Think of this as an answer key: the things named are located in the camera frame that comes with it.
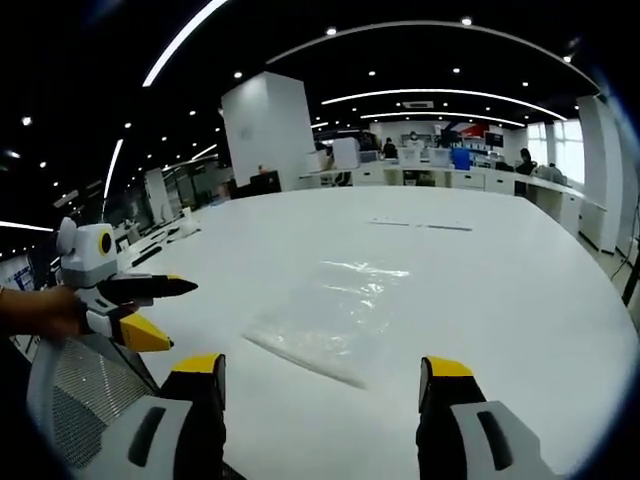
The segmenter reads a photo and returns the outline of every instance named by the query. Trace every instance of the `floor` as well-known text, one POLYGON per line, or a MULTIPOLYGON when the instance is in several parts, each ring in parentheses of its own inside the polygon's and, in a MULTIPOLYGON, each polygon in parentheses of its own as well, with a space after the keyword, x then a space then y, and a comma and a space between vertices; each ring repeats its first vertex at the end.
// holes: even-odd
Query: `floor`
MULTIPOLYGON (((589 254, 595 259, 595 261, 598 262, 600 267, 602 267, 602 269, 604 270, 604 272, 607 274, 609 278, 611 278, 611 276, 616 272, 616 270, 618 270, 618 268, 620 268, 620 266, 622 265, 622 268, 620 268, 620 271, 616 274, 616 276, 612 280, 613 285, 616 287, 618 292, 620 292, 620 295, 622 295, 622 291, 624 290, 624 287, 627 284, 629 275, 631 275, 631 265, 624 262, 623 256, 618 251, 616 251, 615 255, 598 252, 594 248, 594 246, 591 243, 589 243, 581 235, 578 236, 578 241, 580 242, 580 245, 582 245, 585 248, 585 250, 587 250, 587 252, 589 252, 589 254)), ((636 291, 634 292, 634 296, 630 302, 631 305, 635 301, 635 296, 637 295, 637 292, 638 292, 638 289, 636 288, 636 291)), ((640 333, 640 318, 633 318, 633 315, 632 315, 632 320, 633 320, 634 326, 636 327, 636 331, 640 333)))

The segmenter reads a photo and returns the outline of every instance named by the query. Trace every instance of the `window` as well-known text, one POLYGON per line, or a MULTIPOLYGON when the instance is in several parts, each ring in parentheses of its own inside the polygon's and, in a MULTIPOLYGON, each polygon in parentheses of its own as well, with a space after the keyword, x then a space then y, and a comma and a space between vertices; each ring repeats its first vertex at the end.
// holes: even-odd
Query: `window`
POLYGON ((566 177, 584 185, 584 145, 580 120, 557 121, 553 124, 556 137, 556 166, 566 177))
POLYGON ((547 132, 544 123, 536 123, 527 127, 527 147, 534 162, 538 162, 538 165, 546 165, 548 163, 547 132))

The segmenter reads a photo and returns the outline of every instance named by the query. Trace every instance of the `computer monitor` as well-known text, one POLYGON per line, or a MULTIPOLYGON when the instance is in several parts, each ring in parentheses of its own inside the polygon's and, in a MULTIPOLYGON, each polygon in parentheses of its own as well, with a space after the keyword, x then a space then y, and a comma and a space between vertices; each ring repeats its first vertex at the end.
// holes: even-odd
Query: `computer monitor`
POLYGON ((487 147, 504 147, 504 137, 499 133, 484 132, 484 143, 487 147))

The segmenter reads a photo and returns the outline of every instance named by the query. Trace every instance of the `linear ceiling light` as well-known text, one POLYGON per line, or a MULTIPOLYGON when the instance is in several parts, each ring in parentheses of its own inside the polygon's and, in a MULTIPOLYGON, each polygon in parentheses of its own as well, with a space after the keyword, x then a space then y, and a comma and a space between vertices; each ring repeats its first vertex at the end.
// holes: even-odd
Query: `linear ceiling light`
MULTIPOLYGON (((375 115, 362 115, 360 118, 376 118, 376 117, 397 117, 406 115, 407 112, 393 112, 393 113, 377 113, 375 115)), ((487 117, 485 115, 474 115, 473 113, 453 113, 453 112, 411 112, 411 115, 448 115, 450 117, 467 117, 467 118, 480 118, 482 120, 491 120, 494 122, 504 122, 516 127, 524 127, 524 123, 512 122, 511 120, 505 120, 504 118, 487 117)))
POLYGON ((562 121, 567 120, 566 117, 563 117, 562 115, 556 112, 552 112, 551 110, 547 110, 546 108, 542 108, 542 107, 539 107, 538 105, 534 105, 533 103, 523 102, 522 100, 518 100, 511 97, 503 97, 502 95, 494 95, 493 93, 476 92, 473 90, 456 90, 452 88, 400 88, 397 90, 381 90, 379 92, 358 93, 356 95, 348 95, 346 97, 339 97, 339 98, 332 98, 331 100, 325 100, 324 102, 322 102, 322 105, 345 102, 347 100, 355 100, 357 98, 376 97, 378 95, 395 95, 399 93, 455 93, 460 95, 475 95, 478 97, 493 98, 494 100, 503 100, 505 102, 516 103, 524 107, 529 107, 534 110, 538 110, 539 112, 547 113, 562 121))
POLYGON ((497 37, 501 37, 501 38, 505 38, 507 40, 511 40, 513 42, 517 42, 521 45, 525 45, 529 48, 533 48, 535 50, 538 50, 540 53, 543 53, 545 55, 547 55, 548 57, 552 58, 553 60, 557 61, 557 62, 561 62, 565 67, 570 68, 571 70, 573 70, 574 72, 576 72, 578 75, 580 75, 582 78, 584 78, 587 82, 589 82, 591 85, 593 85, 593 87, 595 87, 598 91, 600 91, 600 87, 598 86, 598 84, 591 79, 591 77, 589 77, 586 73, 584 73, 582 70, 580 70, 579 68, 576 68, 574 65, 572 65, 571 63, 567 62, 566 60, 563 59, 563 57, 556 55, 555 53, 542 48, 540 45, 536 45, 533 42, 530 42, 528 40, 525 40, 524 38, 520 38, 520 37, 516 37, 515 35, 511 35, 509 33, 505 33, 505 32, 501 32, 500 30, 494 30, 492 28, 487 28, 487 27, 480 27, 477 25, 463 25, 462 23, 459 22, 444 22, 441 20, 401 20, 398 22, 384 22, 384 23, 373 23, 370 25, 363 25, 362 27, 354 27, 354 28, 350 28, 347 30, 341 30, 339 32, 337 32, 335 35, 323 35, 322 37, 316 38, 314 40, 311 40, 307 43, 303 43, 302 45, 298 45, 297 47, 293 47, 290 50, 287 50, 284 53, 281 53, 280 55, 276 55, 275 57, 267 60, 267 65, 270 65, 274 62, 277 62, 278 60, 282 60, 285 57, 288 57, 289 55, 292 55, 296 52, 299 52, 300 50, 304 50, 305 48, 309 48, 313 45, 317 45, 319 43, 322 42, 327 42, 330 40, 333 40, 335 38, 339 38, 339 37, 343 37, 345 35, 351 35, 354 33, 362 33, 362 32, 368 32, 371 30, 378 30, 380 28, 396 28, 396 27, 450 27, 450 28, 464 28, 465 30, 473 30, 476 32, 482 32, 482 33, 487 33, 489 35, 495 35, 497 37))
POLYGON ((0 221, 0 227, 22 228, 24 230, 37 230, 39 232, 53 232, 53 228, 34 227, 33 225, 24 225, 22 223, 3 222, 3 221, 0 221))
POLYGON ((217 143, 214 143, 213 145, 211 145, 210 147, 205 148, 203 151, 201 151, 199 154, 194 155, 193 158, 191 160, 195 160, 196 158, 201 157, 202 155, 204 155, 205 153, 207 153, 209 150, 213 150, 214 148, 216 148, 218 146, 217 143))
POLYGON ((122 139, 116 143, 116 149, 113 151, 113 157, 111 158, 111 165, 109 165, 109 173, 107 173, 107 183, 104 185, 104 198, 107 199, 109 194, 109 185, 111 185, 111 175, 113 175, 113 168, 116 166, 118 155, 120 155, 120 149, 122 148, 122 139))
POLYGON ((167 64, 171 56, 176 53, 176 50, 180 48, 180 45, 191 35, 196 28, 198 28, 202 22, 204 22, 209 15, 215 12, 219 7, 221 7, 227 0, 211 0, 202 10, 200 10, 189 22, 180 30, 178 35, 175 36, 169 46, 162 52, 160 58, 156 60, 156 63, 153 65, 147 78, 144 79, 143 87, 150 87, 154 82, 156 77, 160 74, 160 71, 167 64))

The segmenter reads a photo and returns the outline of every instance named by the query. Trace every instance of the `white drawer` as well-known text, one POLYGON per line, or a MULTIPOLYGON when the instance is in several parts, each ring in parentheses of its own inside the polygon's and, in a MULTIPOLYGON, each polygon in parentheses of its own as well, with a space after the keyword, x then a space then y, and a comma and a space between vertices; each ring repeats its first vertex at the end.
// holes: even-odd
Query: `white drawer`
POLYGON ((513 195, 515 192, 515 181, 513 180, 513 176, 508 173, 487 173, 484 189, 486 192, 513 195))
POLYGON ((385 185, 384 170, 381 168, 357 168, 351 174, 353 185, 385 185))
POLYGON ((451 179, 453 188, 472 188, 484 190, 484 175, 471 172, 453 172, 451 179))

